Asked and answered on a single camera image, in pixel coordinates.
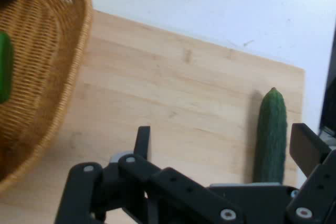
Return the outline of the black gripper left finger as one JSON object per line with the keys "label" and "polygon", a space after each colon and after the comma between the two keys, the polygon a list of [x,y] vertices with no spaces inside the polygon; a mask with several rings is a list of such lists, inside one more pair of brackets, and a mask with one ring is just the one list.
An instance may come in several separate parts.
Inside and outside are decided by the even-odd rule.
{"label": "black gripper left finger", "polygon": [[137,223],[243,223],[242,210],[172,168],[148,160],[151,129],[138,129],[133,152],[102,167],[71,168],[55,223],[104,223],[123,209]]}

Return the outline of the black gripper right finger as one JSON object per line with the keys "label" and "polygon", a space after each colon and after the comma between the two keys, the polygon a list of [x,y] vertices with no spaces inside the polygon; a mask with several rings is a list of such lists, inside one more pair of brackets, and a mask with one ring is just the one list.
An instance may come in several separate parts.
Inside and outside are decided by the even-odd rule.
{"label": "black gripper right finger", "polygon": [[290,155],[307,180],[286,208],[290,223],[335,223],[335,150],[304,123],[292,125]]}

